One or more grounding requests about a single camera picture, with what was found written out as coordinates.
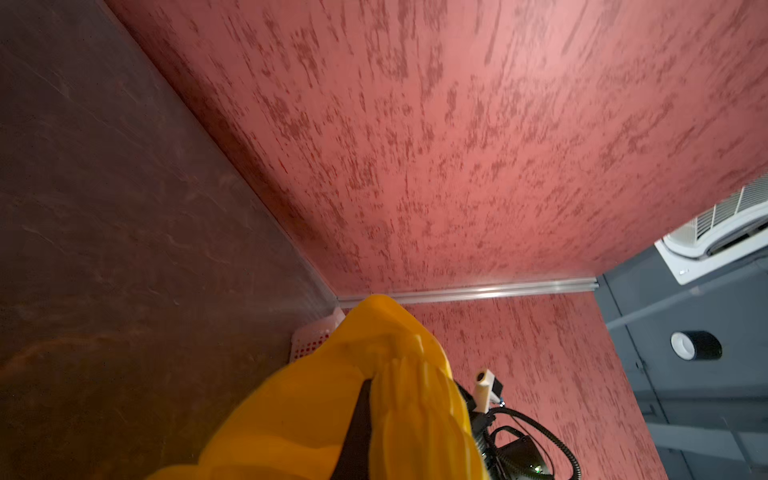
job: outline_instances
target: brown marble panel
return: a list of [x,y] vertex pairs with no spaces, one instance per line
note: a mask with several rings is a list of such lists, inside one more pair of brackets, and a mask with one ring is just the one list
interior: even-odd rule
[[106,8],[0,36],[0,478],[191,462],[333,295]]

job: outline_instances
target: metal trim strip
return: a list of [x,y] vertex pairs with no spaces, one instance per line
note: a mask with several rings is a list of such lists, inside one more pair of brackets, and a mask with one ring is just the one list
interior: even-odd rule
[[[549,295],[553,293],[594,292],[598,288],[598,279],[593,276],[570,278],[565,280],[546,280],[527,283],[500,283],[498,285],[469,286],[425,292],[388,293],[401,305],[416,303],[457,302],[462,300],[482,300],[504,298],[507,296]],[[341,308],[353,308],[368,295],[340,296]]]

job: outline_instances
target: black device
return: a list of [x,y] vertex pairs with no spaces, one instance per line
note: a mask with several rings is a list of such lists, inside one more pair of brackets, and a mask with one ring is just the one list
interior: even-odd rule
[[[477,381],[480,382],[481,380],[480,375],[478,375]],[[487,412],[477,412],[478,405],[475,398],[461,385],[456,383],[467,404],[469,421],[472,425],[472,436],[475,438],[475,444],[482,455],[491,479],[523,480],[531,478],[534,480],[554,480],[554,473],[550,473],[547,463],[541,457],[541,453],[536,447],[536,441],[530,435],[526,435],[521,430],[510,425],[503,425],[493,431],[490,430],[497,415],[509,415],[513,419],[527,423],[547,437],[550,442],[565,454],[565,457],[571,463],[573,468],[571,480],[581,480],[581,466],[579,466],[571,450],[541,423],[516,410],[508,409],[501,395],[502,384],[496,379],[493,380],[492,384],[492,392],[498,398],[499,406],[493,408],[483,406],[480,410],[487,410]],[[518,439],[506,445],[498,446],[496,445],[496,436],[500,432],[509,432],[518,437]]]

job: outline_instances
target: white perforated container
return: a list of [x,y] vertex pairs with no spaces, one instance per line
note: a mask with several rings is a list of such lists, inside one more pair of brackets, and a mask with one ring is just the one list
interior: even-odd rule
[[305,325],[293,332],[290,348],[290,363],[317,350],[331,336],[333,330],[344,320],[344,312],[336,307],[329,316]]

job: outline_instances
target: black cable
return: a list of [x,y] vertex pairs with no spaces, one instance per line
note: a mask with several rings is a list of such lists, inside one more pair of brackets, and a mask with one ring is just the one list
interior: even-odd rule
[[512,435],[516,436],[519,439],[521,439],[521,438],[523,438],[525,436],[523,434],[523,432],[521,432],[520,430],[517,430],[515,427],[512,427],[510,425],[502,425],[502,426],[498,427],[496,430],[494,430],[493,433],[491,433],[491,443],[496,445],[496,435],[499,432],[501,432],[502,430],[504,430],[506,432],[510,432]]
[[[549,439],[550,442],[554,443],[555,446],[557,446],[560,449],[560,451],[563,452],[565,457],[571,463],[571,467],[573,468],[573,471],[574,471],[573,475],[571,476],[571,480],[581,480],[581,466],[579,466],[578,460],[576,459],[574,454],[571,452],[571,450],[567,446],[565,446],[565,444],[557,436],[555,436],[554,433],[547,430],[541,423],[536,422],[531,417],[523,413],[520,413],[517,410],[508,409],[507,407],[494,407],[488,410],[489,415],[493,415],[496,413],[506,413],[512,418],[517,418],[522,420],[525,423],[528,423],[534,429],[537,429],[539,432],[541,432],[545,437]],[[537,474],[526,473],[526,476],[534,479],[551,480],[550,475],[543,475],[540,473],[537,473]]]

